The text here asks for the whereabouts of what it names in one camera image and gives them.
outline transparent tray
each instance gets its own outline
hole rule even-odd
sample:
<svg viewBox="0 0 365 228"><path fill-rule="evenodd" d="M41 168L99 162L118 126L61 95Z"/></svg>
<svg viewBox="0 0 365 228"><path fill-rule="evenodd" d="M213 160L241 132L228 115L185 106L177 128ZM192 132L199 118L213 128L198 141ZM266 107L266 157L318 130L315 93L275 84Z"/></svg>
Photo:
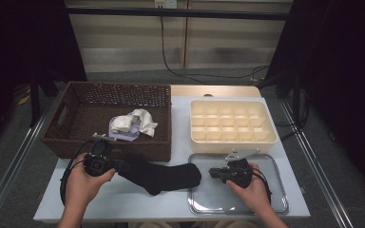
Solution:
<svg viewBox="0 0 365 228"><path fill-rule="evenodd" d="M194 163L202 174L201 184L188 191L190 209L194 214L229 214L229 215L254 215L241 199L222 183L219 179L212 179L208 170L210 168L227 167L225 156L215 154L193 154L189 162ZM286 214L289 204L280 180L279 170L274 159L265 154L258 154L247 159L259 165L260 171L265 175L272 192L272 207L278 214Z"/></svg>
<svg viewBox="0 0 365 228"><path fill-rule="evenodd" d="M262 102L194 100L190 122L195 153L230 153L233 148L267 153L278 139Z"/></svg>

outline black sock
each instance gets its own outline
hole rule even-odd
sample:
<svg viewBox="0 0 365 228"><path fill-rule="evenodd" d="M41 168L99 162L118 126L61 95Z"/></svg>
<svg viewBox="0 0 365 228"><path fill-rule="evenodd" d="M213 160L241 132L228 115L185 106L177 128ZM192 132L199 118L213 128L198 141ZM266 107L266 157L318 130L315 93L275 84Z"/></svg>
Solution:
<svg viewBox="0 0 365 228"><path fill-rule="evenodd" d="M131 164L128 172L119 172L121 177L143 187L150 195L156 196L162 191L174 191L196 187L202 175L193 163L176 166L163 166L141 159L126 161Z"/></svg>

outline brown wicker basket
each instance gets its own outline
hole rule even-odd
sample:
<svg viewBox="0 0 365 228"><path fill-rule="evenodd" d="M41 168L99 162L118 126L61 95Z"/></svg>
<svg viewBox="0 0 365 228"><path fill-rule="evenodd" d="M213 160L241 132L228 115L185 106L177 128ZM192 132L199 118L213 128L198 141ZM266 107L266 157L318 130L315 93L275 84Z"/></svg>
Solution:
<svg viewBox="0 0 365 228"><path fill-rule="evenodd" d="M109 157L122 159L133 154L152 162L170 161L170 85L70 82L41 140L59 158L69 159L95 132L108 134L111 118L136 108L147 110L158 123L155 136L141 134L134 142L112 142L115 146Z"/></svg>

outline gray tray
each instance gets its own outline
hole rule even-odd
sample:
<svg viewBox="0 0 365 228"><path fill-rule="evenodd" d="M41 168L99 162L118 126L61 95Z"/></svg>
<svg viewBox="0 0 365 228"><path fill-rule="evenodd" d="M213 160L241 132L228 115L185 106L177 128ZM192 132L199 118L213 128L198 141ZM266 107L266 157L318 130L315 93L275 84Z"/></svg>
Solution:
<svg viewBox="0 0 365 228"><path fill-rule="evenodd" d="M227 167L224 160L226 155L193 154L189 162L194 163L202 174L201 184L188 191L190 209L194 214L229 214L229 215L254 215L242 200L219 179L212 179L208 170L210 168ZM279 170L274 159L269 155L255 155L247 159L259 165L260 171L268 181L272 192L272 207L278 214L286 214L289 205L280 180Z"/></svg>

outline white table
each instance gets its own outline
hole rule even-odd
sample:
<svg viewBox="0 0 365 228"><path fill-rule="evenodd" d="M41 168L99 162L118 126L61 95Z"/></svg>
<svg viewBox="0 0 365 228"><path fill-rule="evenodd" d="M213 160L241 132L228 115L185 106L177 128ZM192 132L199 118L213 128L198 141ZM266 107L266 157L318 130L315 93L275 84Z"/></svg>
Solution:
<svg viewBox="0 0 365 228"><path fill-rule="evenodd" d="M164 165L177 165L188 162L193 153L190 148L189 103L194 99L246 100L261 101L263 98L250 97L172 97L172 153L171 161ZM278 140L270 151L279 168L280 178L287 195L290 210L287 218L309 217L310 212L304 201L298 182L288 161L281 141ZM58 160L47 190L34 216L35 220L46 223L59 222L63 204L60 200L60 179L68 160ZM254 216L206 215L193 214L188 205L187 190L162 192L158 196L149 195L142 187L115 176L106 183L98 196L88 206L84 222L122 222L122 221L192 221L192 220L224 220L253 219Z"/></svg>

